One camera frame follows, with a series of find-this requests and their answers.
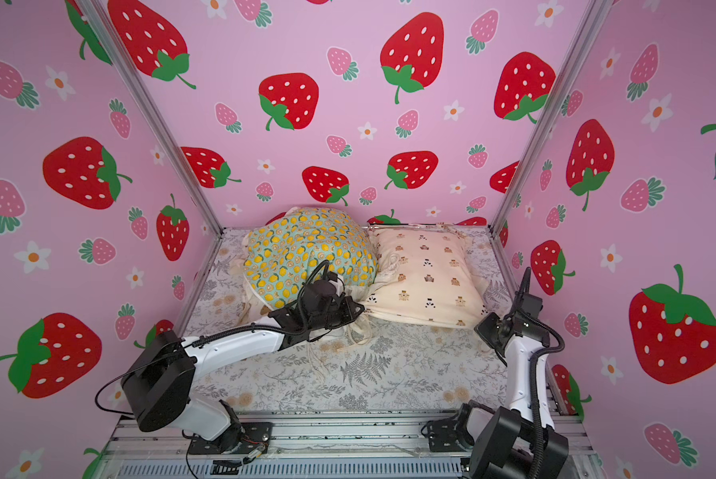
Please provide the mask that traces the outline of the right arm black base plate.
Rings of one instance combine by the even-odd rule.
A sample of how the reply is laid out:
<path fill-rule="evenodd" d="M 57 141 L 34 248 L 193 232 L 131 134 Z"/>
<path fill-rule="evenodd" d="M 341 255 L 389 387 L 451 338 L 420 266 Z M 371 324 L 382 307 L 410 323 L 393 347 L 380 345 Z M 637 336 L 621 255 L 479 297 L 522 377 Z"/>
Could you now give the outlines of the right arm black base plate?
<path fill-rule="evenodd" d="M 428 439 L 430 451 L 435 453 L 469 452 L 476 443 L 467 425 L 455 418 L 429 421 L 422 433 Z"/>

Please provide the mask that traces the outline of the cream bear print pillow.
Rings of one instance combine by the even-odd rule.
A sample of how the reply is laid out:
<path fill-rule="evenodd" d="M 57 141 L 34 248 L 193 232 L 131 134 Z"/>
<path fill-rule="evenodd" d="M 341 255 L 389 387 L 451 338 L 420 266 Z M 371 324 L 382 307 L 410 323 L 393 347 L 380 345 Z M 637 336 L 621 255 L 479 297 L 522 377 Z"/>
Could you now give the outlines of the cream bear print pillow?
<path fill-rule="evenodd" d="M 456 231 L 379 228 L 369 238 L 379 271 L 364 301 L 373 319 L 471 329 L 488 313 Z"/>

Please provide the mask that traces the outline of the cream large-bear print pillow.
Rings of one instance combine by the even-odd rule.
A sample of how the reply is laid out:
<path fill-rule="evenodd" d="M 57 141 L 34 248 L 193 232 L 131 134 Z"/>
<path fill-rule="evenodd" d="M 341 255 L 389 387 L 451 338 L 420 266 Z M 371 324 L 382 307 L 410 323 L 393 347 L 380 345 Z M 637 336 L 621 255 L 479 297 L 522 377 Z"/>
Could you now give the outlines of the cream large-bear print pillow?
<path fill-rule="evenodd" d="M 239 315 L 238 325 L 250 325 L 256 323 L 260 319 L 267 317 L 271 313 L 269 305 L 256 293 L 251 287 L 249 279 L 247 279 L 245 271 L 245 263 L 250 259 L 249 253 L 249 236 L 246 235 L 241 241 L 240 254 L 234 259 L 233 272 L 240 277 L 240 285 L 242 289 L 242 309 Z"/>

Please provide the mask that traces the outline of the lemon print pillow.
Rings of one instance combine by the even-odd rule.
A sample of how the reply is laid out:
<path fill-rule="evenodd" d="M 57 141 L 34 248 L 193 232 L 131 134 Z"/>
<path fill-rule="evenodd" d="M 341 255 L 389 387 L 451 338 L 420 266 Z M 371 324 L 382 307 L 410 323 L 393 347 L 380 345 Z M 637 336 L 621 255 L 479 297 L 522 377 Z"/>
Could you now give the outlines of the lemon print pillow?
<path fill-rule="evenodd" d="M 336 209 L 296 209 L 251 232 L 246 247 L 243 277 L 272 309 L 294 301 L 322 261 L 360 299 L 378 272 L 378 254 L 366 231 Z"/>

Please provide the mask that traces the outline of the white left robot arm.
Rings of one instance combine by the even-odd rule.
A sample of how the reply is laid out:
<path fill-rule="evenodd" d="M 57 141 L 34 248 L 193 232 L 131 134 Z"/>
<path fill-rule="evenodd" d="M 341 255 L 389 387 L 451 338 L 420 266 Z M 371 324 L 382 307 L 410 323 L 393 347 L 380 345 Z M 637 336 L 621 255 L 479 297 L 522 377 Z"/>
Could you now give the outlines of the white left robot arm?
<path fill-rule="evenodd" d="M 365 311 L 333 273 L 308 281 L 295 301 L 249 325 L 215 335 L 158 335 L 120 379 L 138 429 L 144 433 L 180 429 L 207 442 L 240 441 L 242 426 L 224 400 L 191 394 L 193 383 L 236 362 L 284 351 L 315 335 L 355 323 Z"/>

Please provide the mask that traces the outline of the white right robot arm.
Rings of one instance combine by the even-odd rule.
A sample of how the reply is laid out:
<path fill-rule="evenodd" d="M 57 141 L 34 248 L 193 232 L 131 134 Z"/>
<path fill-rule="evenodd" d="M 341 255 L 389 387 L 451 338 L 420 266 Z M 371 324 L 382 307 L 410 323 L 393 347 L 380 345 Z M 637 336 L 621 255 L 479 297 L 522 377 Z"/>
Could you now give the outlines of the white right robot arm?
<path fill-rule="evenodd" d="M 565 349 L 559 333 L 539 320 L 543 300 L 522 285 L 509 312 L 491 313 L 476 333 L 507 365 L 506 404 L 485 419 L 472 405 L 465 431 L 473 439 L 472 478 L 557 478 L 569 441 L 555 430 L 547 387 L 547 357 Z"/>

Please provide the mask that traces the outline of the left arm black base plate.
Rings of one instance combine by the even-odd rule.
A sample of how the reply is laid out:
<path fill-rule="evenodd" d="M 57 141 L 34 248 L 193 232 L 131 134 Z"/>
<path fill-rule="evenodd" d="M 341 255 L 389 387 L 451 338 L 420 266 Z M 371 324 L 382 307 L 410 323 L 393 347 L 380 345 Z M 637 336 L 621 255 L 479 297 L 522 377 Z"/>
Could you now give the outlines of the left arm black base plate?
<path fill-rule="evenodd" d="M 191 455 L 247 454 L 272 436 L 272 422 L 244 422 L 231 425 L 216 439 L 194 437 L 187 452 Z"/>

